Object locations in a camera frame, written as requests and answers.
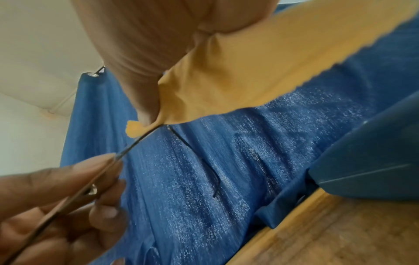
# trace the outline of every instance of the cloth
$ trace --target cloth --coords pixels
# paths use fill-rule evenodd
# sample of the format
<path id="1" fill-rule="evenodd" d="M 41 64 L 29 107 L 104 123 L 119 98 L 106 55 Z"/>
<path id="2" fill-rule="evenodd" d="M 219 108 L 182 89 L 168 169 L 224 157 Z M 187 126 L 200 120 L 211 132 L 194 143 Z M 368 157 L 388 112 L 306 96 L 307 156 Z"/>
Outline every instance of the cloth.
<path id="1" fill-rule="evenodd" d="M 411 19 L 419 0 L 315 0 L 240 32 L 202 43 L 159 82 L 161 110 L 138 137 L 160 124 L 257 107 L 342 62 Z"/>
<path id="2" fill-rule="evenodd" d="M 308 196 L 310 165 L 349 131 L 418 91 L 419 17 L 373 46 L 261 107 L 174 125 L 220 175 L 165 128 L 124 158 L 121 201 L 130 214 L 122 240 L 94 265 L 220 265 L 260 227 L 278 223 Z M 61 165 L 132 143 L 136 117 L 114 76 L 84 74 Z"/>

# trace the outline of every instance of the wooden surface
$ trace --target wooden surface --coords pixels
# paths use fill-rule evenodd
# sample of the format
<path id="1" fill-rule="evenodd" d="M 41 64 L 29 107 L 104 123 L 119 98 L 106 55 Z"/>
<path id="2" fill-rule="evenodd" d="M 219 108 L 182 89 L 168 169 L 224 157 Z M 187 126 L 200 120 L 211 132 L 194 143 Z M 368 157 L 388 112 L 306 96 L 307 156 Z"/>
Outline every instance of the wooden surface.
<path id="1" fill-rule="evenodd" d="M 418 265 L 419 203 L 353 200 L 317 190 L 227 265 Z"/>

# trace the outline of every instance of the yellow fabric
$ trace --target yellow fabric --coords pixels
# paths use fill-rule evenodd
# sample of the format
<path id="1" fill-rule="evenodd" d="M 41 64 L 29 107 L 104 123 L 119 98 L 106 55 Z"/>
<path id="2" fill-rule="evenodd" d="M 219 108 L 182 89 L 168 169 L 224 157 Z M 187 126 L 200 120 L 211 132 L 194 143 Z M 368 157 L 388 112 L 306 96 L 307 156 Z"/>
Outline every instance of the yellow fabric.
<path id="1" fill-rule="evenodd" d="M 312 0 L 234 34 L 217 34 L 159 81 L 160 124 L 263 105 L 371 45 L 419 10 L 419 0 Z"/>

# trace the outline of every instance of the hand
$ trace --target hand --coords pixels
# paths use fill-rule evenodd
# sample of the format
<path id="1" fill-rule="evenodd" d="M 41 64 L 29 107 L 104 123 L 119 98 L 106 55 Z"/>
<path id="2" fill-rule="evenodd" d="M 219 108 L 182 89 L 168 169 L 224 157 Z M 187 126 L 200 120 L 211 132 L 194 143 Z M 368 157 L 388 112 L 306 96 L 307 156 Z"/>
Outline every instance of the hand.
<path id="1" fill-rule="evenodd" d="M 87 34 L 138 112 L 159 113 L 157 82 L 195 45 L 269 17 L 278 0 L 72 0 Z"/>
<path id="2" fill-rule="evenodd" d="M 0 263 L 60 200 L 85 186 L 112 158 L 101 155 L 73 166 L 0 177 Z M 13 265 L 85 265 L 114 246 L 127 228 L 127 213 L 119 206 L 126 186 L 118 179 L 122 167 L 117 163 L 96 183 L 105 192 L 94 204 L 57 219 Z"/>

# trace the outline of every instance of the scissors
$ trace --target scissors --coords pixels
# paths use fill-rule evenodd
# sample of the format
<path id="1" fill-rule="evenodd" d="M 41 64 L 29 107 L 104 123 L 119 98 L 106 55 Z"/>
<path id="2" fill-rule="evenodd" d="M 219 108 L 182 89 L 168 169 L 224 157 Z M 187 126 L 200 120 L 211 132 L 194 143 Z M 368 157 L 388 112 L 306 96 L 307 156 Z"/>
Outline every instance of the scissors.
<path id="1" fill-rule="evenodd" d="M 72 212 L 72 211 L 80 208 L 81 206 L 85 205 L 89 201 L 93 201 L 94 199 L 99 197 L 102 194 L 102 192 L 104 192 L 104 191 L 98 191 L 95 183 L 98 182 L 98 180 L 102 176 L 105 175 L 107 170 L 112 168 L 119 160 L 121 160 L 126 154 L 128 154 L 128 152 L 131 151 L 138 143 L 140 143 L 147 136 L 149 136 L 151 133 L 153 133 L 155 130 L 157 130 L 158 128 L 160 128 L 162 126 L 163 125 L 159 125 L 159 126 L 153 128 L 153 129 L 151 129 L 150 131 L 148 131 L 147 133 L 145 133 L 141 137 L 137 138 L 134 141 L 134 143 L 127 146 L 120 153 L 116 154 L 112 158 L 112 161 L 110 161 L 109 164 L 103 170 L 101 170 L 97 175 L 95 175 L 95 177 L 89 183 L 87 183 L 82 189 L 80 189 L 76 194 L 74 194 L 73 196 L 70 196 L 70 197 L 64 199 L 63 201 L 61 201 L 53 210 L 51 210 L 47 214 L 46 218 L 26 237 L 26 239 L 24 240 L 22 245 L 18 248 L 18 250 L 16 250 L 13 254 L 11 254 L 7 258 L 7 260 L 3 263 L 3 265 L 11 265 L 19 257 L 19 255 L 27 247 L 29 247 L 34 242 L 34 240 L 39 235 L 41 235 L 42 232 L 44 232 L 45 229 L 47 229 L 47 227 L 50 224 L 52 224 L 57 218 L 59 218 L 63 215 L 69 214 L 70 212 Z M 176 137 L 178 137 L 185 145 L 187 145 L 195 153 L 195 151 L 192 149 L 192 147 L 176 131 L 174 131 L 170 126 L 167 126 L 167 128 L 172 133 L 174 133 L 176 135 Z M 218 176 L 218 174 L 214 171 L 214 169 L 205 160 L 203 160 L 201 157 L 199 157 L 199 158 L 204 164 L 209 166 L 209 168 L 211 169 L 211 171 L 213 172 L 213 174 L 215 174 L 215 176 L 217 178 L 217 186 L 216 186 L 216 190 L 213 194 L 213 197 L 215 197 L 219 188 L 220 188 L 220 177 Z"/>

